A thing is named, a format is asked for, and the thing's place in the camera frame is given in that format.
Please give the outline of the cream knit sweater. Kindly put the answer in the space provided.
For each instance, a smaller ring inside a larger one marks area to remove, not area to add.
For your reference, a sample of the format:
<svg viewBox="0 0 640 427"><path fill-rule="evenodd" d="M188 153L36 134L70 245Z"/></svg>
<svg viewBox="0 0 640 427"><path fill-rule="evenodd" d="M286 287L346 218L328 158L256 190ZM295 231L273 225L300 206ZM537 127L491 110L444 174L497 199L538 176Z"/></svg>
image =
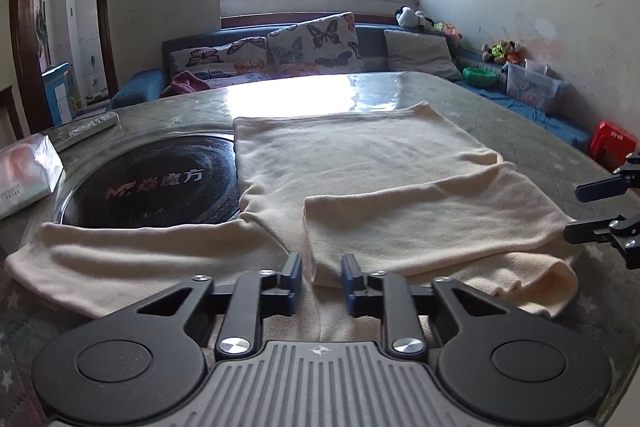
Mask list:
<svg viewBox="0 0 640 427"><path fill-rule="evenodd" d="M373 339L349 320L341 259L424 284L453 277L527 312L572 300L578 249L567 215L499 153L420 103L396 112L236 118L240 213L223 225L88 230L43 225L9 255L12 279L52 303L103 317L193 277L231 283L303 258L304 293L270 338Z"/></svg>

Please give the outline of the red box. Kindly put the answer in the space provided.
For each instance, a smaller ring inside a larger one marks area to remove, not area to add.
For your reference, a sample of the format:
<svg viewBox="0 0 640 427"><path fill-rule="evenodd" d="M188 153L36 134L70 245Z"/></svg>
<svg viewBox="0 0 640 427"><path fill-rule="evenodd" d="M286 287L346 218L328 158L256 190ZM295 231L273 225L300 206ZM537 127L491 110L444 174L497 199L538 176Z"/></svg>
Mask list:
<svg viewBox="0 0 640 427"><path fill-rule="evenodd" d="M613 171L637 150L638 138L614 122L602 120L593 133L589 156L608 171Z"/></svg>

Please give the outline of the clear plastic storage box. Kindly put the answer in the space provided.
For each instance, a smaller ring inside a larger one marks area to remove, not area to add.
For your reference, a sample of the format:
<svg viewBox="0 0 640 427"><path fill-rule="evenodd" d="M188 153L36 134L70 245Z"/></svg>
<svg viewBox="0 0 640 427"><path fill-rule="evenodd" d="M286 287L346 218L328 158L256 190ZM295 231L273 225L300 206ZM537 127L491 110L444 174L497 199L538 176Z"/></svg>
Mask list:
<svg viewBox="0 0 640 427"><path fill-rule="evenodd" d="M506 65L506 94L546 114L561 106L570 84L558 77L549 64L526 58L523 65Z"/></svg>

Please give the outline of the black round induction cooktop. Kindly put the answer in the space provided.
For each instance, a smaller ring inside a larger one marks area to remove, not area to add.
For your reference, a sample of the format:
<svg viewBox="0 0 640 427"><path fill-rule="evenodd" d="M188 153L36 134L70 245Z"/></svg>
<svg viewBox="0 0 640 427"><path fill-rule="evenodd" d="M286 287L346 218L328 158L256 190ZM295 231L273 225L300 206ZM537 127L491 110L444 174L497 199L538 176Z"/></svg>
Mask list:
<svg viewBox="0 0 640 427"><path fill-rule="evenodd" d="M229 135L171 136L139 145L93 170L56 212L85 229L219 225L239 213Z"/></svg>

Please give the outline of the colourful plush toys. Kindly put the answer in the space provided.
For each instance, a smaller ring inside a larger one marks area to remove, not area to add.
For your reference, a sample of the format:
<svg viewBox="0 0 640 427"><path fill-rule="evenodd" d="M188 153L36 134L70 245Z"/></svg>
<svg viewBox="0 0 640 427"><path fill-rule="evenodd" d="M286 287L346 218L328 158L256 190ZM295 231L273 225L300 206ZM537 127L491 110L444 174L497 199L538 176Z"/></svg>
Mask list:
<svg viewBox="0 0 640 427"><path fill-rule="evenodd" d="M523 47L518 41L501 40L494 44L484 43L480 48L482 60L498 65L524 63Z"/></svg>

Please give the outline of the green bowl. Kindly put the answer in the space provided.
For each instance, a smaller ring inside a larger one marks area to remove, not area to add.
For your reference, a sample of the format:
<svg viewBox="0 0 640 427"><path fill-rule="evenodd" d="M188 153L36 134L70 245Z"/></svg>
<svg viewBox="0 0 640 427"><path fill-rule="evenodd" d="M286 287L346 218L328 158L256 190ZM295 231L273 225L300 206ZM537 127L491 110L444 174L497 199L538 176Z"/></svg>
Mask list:
<svg viewBox="0 0 640 427"><path fill-rule="evenodd" d="M462 76L469 86L480 89L492 89L499 81L495 72L478 67L465 67Z"/></svg>

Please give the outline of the magenta cloth on sofa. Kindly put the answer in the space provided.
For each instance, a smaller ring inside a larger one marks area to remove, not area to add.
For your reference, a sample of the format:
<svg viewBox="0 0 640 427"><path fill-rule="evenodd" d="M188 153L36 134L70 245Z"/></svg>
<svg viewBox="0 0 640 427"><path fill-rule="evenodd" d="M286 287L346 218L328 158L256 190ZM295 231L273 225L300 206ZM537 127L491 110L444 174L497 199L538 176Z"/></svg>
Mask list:
<svg viewBox="0 0 640 427"><path fill-rule="evenodd" d="M160 97L170 98L171 96L198 93L209 89L209 84L206 81L198 79L192 72L185 70L170 80L168 86L160 92Z"/></svg>

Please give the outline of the butterfly cushion left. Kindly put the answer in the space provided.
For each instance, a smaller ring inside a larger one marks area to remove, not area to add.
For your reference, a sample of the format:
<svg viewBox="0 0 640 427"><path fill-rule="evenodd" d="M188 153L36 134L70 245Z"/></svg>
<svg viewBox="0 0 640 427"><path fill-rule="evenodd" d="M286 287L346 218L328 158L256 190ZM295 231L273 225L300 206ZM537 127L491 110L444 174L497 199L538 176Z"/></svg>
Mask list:
<svg viewBox="0 0 640 427"><path fill-rule="evenodd" d="M199 46L169 53L169 78L189 78L218 87L232 82L269 79L266 37L248 37L223 46Z"/></svg>

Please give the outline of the butterfly cushion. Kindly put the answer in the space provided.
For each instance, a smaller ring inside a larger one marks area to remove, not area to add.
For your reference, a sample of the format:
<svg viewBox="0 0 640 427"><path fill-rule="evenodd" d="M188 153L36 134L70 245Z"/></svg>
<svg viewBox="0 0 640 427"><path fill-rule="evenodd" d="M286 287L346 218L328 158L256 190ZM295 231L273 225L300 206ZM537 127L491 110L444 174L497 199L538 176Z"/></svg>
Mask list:
<svg viewBox="0 0 640 427"><path fill-rule="evenodd" d="M269 79L266 37L248 37L223 46L199 46L169 53L169 78L189 78L218 87L232 82Z"/></svg>
<svg viewBox="0 0 640 427"><path fill-rule="evenodd" d="M267 43L280 77L364 71L352 12L271 31Z"/></svg>

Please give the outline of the grey remote control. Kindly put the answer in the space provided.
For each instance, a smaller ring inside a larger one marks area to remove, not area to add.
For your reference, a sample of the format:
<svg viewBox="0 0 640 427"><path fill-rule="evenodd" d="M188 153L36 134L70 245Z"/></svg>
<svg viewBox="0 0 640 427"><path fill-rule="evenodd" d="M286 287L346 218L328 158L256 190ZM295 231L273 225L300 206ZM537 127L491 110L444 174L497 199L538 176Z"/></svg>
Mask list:
<svg viewBox="0 0 640 427"><path fill-rule="evenodd" d="M49 138L55 150L62 152L82 141L92 138L93 135L111 129L119 124L119 117L115 112L105 112L92 118L84 118L66 124L49 133Z"/></svg>

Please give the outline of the grey plain cushion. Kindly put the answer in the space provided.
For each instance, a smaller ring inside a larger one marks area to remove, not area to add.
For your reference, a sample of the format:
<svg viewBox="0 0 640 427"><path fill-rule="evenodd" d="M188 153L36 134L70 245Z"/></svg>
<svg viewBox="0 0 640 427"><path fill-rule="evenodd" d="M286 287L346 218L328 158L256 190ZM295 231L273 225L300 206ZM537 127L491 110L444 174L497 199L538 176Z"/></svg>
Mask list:
<svg viewBox="0 0 640 427"><path fill-rule="evenodd" d="M424 72L451 81L462 79L444 37L399 30L386 30L384 37L387 65L392 72Z"/></svg>

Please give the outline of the butterfly cushion right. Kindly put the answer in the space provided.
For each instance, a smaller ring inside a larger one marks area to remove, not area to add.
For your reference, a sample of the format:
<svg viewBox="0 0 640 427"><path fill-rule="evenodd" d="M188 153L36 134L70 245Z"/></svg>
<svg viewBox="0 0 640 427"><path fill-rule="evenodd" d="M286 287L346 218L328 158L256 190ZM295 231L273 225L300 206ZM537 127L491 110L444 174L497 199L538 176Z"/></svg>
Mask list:
<svg viewBox="0 0 640 427"><path fill-rule="evenodd" d="M280 77L364 71L352 12L271 31L267 43Z"/></svg>

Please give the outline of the pink tissue pack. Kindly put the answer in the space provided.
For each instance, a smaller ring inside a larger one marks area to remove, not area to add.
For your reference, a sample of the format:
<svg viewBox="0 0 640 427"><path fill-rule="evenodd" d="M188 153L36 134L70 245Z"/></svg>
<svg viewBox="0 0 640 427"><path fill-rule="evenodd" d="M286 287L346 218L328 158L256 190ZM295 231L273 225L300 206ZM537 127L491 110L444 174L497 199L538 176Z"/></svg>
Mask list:
<svg viewBox="0 0 640 427"><path fill-rule="evenodd" d="M0 168L2 219L52 194L64 170L50 138L41 133L2 148Z"/></svg>

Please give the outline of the panda plush toy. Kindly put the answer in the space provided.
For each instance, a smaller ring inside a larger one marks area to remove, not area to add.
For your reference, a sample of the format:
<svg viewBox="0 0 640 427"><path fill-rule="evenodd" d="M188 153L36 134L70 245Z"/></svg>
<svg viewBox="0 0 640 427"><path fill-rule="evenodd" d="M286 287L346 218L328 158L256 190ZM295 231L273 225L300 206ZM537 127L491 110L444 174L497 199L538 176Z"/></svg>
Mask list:
<svg viewBox="0 0 640 427"><path fill-rule="evenodd" d="M402 6L395 12L395 20L400 28L408 30L423 32L434 28L434 22L430 18L426 17L422 11L416 11L408 5Z"/></svg>

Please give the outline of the blue white small cabinet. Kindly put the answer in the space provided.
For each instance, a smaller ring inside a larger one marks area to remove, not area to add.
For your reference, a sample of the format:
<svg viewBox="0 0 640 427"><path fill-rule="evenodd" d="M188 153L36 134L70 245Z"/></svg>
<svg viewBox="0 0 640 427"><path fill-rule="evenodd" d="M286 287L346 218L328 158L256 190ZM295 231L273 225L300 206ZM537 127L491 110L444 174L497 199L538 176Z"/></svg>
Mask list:
<svg viewBox="0 0 640 427"><path fill-rule="evenodd" d="M68 124L74 118L72 98L68 91L70 64L61 63L44 72L41 80L54 127Z"/></svg>

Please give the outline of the dark wood door frame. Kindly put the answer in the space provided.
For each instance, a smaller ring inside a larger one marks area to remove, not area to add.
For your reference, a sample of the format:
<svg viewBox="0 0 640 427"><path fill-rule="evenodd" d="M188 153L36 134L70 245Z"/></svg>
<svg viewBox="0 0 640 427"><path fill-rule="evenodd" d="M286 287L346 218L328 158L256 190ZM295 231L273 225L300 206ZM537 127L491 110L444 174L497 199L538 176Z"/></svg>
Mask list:
<svg viewBox="0 0 640 427"><path fill-rule="evenodd" d="M118 92L107 0L9 0L17 89L30 132L53 126L41 75L70 64L74 116Z"/></svg>

